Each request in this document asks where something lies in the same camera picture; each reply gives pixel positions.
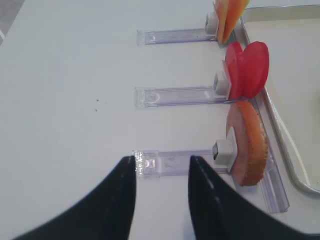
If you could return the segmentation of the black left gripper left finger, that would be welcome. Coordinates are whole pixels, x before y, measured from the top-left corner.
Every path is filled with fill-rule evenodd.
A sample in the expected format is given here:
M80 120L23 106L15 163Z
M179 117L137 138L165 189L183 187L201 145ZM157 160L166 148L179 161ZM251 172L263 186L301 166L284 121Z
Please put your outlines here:
M127 240L136 205L134 156L123 157L87 196L19 240Z

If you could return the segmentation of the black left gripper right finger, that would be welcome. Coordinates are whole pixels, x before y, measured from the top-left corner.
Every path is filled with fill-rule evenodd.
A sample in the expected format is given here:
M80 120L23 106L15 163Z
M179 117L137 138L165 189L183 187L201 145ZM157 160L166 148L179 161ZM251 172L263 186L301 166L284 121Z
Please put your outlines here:
M197 240L318 240L255 207L201 157L190 157L188 205Z

